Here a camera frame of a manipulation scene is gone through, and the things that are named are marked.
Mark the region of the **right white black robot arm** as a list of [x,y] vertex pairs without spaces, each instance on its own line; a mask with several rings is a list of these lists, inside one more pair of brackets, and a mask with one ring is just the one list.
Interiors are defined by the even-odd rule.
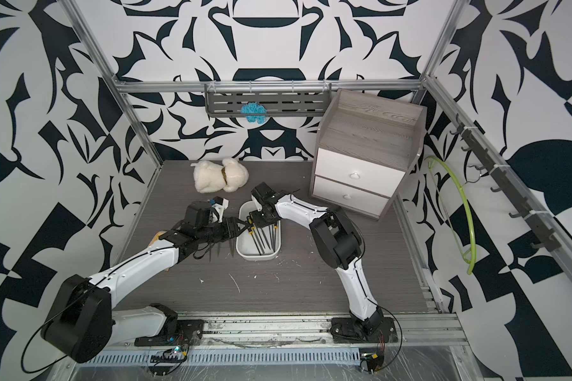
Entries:
[[362,266],[366,244],[344,209],[316,206],[265,183],[254,187],[251,195],[257,209],[250,217],[257,228],[288,220],[309,229],[318,254],[338,274],[352,322],[334,327],[333,333],[348,341],[377,341],[386,335],[394,319],[385,318],[385,309],[373,297]]

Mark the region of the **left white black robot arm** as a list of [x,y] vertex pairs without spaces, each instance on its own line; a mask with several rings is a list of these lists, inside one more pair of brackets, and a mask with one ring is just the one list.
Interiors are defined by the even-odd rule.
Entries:
[[184,219],[138,254],[93,276],[66,279],[40,329],[41,338],[77,363],[91,360],[108,345],[129,340],[177,345],[183,334],[177,313],[167,306],[114,308],[158,273],[201,249],[237,238],[250,226],[246,220],[225,217],[216,204],[192,203]]

